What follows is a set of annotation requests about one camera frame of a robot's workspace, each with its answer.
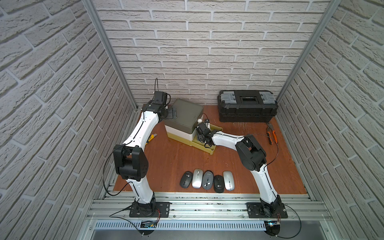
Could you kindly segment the three-drawer storage box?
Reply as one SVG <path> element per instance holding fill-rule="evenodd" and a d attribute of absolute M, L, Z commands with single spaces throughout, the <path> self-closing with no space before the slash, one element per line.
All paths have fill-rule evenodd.
<path fill-rule="evenodd" d="M 187 100 L 176 99 L 171 108 L 176 111 L 176 117 L 164 120 L 167 136 L 212 155 L 216 147 L 208 147 L 201 143 L 196 131 L 198 119 L 203 116 L 204 107 Z"/>

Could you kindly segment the silver computer mouse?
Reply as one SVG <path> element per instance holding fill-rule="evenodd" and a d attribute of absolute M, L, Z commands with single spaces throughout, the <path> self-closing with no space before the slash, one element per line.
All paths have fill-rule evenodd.
<path fill-rule="evenodd" d="M 226 190 L 233 191 L 235 189 L 235 181 L 234 181 L 233 173 L 231 171 L 224 171 L 223 179 L 224 179 Z"/>
<path fill-rule="evenodd" d="M 199 189 L 202 186 L 204 171 L 201 169 L 195 169 L 193 172 L 192 187 Z"/>

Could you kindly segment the grey computer mouse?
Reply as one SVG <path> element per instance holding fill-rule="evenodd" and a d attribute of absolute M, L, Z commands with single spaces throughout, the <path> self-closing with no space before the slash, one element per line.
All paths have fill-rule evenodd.
<path fill-rule="evenodd" d="M 202 179 L 202 188 L 204 190 L 210 190 L 214 183 L 214 174 L 211 171 L 206 171 Z"/>

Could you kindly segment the black computer mouse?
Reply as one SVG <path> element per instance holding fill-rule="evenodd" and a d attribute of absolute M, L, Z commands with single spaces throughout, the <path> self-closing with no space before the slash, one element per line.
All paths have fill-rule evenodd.
<path fill-rule="evenodd" d="M 225 190 L 225 181 L 223 176 L 215 175 L 214 176 L 214 191 L 216 193 L 223 193 Z"/>
<path fill-rule="evenodd" d="M 183 189 L 187 189 L 191 182 L 192 182 L 192 179 L 193 179 L 193 173 L 190 172 L 190 171 L 186 171 L 183 175 L 182 175 L 182 178 L 180 180 L 180 186 L 183 188 Z"/>

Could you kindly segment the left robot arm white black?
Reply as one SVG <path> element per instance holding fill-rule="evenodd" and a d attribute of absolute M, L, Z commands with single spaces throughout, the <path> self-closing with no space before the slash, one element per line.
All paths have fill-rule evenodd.
<path fill-rule="evenodd" d="M 149 161 L 145 155 L 145 147 L 159 122 L 176 118 L 176 112 L 168 108 L 170 102 L 171 95 L 155 91 L 153 98 L 143 105 L 139 121 L 131 135 L 113 150 L 116 173 L 131 186 L 138 207 L 151 212 L 155 210 L 156 199 L 146 177 Z"/>

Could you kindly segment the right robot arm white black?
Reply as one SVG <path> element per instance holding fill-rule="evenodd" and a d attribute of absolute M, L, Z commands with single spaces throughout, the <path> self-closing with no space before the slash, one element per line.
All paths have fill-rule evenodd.
<path fill-rule="evenodd" d="M 205 123 L 199 123 L 196 130 L 201 143 L 237 151 L 243 166 L 254 176 L 264 210 L 274 214 L 279 207 L 283 206 L 268 173 L 267 154 L 253 135 L 230 135 L 222 131 L 210 130 Z"/>

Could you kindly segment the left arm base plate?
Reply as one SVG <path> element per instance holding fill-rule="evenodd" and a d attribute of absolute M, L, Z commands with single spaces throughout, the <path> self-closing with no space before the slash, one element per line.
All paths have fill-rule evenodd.
<path fill-rule="evenodd" d="M 133 203 L 129 216 L 130 218 L 168 218 L 170 205 L 170 202 Z"/>

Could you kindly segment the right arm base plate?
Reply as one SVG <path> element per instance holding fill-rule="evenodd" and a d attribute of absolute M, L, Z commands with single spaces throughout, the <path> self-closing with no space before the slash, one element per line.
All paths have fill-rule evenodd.
<path fill-rule="evenodd" d="M 246 203 L 247 213 L 250 219 L 287 219 L 288 213 L 283 203 Z"/>

